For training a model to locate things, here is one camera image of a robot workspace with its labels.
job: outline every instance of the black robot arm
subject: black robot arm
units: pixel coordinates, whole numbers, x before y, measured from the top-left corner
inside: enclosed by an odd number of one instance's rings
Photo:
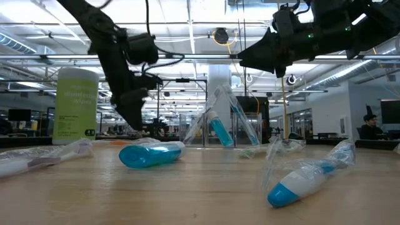
[[[264,37],[240,52],[241,66],[285,75],[294,61],[346,50],[352,59],[396,36],[400,31],[400,0],[382,4],[372,0],[304,0],[312,9],[314,22],[301,23],[294,6],[284,4],[273,15],[272,26]],[[366,15],[355,23],[357,18]]]
[[[162,81],[155,76],[135,76],[128,63],[154,64],[158,49],[149,34],[128,37],[127,31],[114,24],[100,9],[85,0],[57,0],[81,25],[91,40],[89,54],[97,54],[112,92],[111,103],[126,122],[142,130],[142,98]]]

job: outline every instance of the white cap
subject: white cap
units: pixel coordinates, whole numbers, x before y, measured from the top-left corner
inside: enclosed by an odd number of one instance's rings
[[[218,114],[217,114],[216,111],[209,111],[209,112],[208,112],[208,119],[209,119],[209,121],[212,120],[212,119],[214,119],[214,118],[216,118],[216,117],[218,117]]]

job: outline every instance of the security camera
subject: security camera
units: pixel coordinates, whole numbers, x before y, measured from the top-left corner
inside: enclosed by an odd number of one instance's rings
[[[292,86],[296,82],[296,77],[292,74],[286,78],[286,84]]]

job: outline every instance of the yellow pole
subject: yellow pole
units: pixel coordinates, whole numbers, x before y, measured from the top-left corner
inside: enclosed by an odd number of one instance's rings
[[[283,77],[281,78],[281,85],[282,85],[282,96],[283,96],[283,123],[285,126],[285,137],[289,137],[289,130],[288,130],[288,116],[286,115],[286,96],[285,96],[285,86],[283,83]]]

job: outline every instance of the wooden table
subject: wooden table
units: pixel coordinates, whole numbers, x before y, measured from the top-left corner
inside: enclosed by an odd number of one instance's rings
[[[308,146],[310,156],[332,147]],[[400,223],[400,155],[357,150],[354,171],[313,196],[271,209],[254,192],[263,158],[192,149],[166,166],[133,170],[118,148],[0,181],[0,224]]]

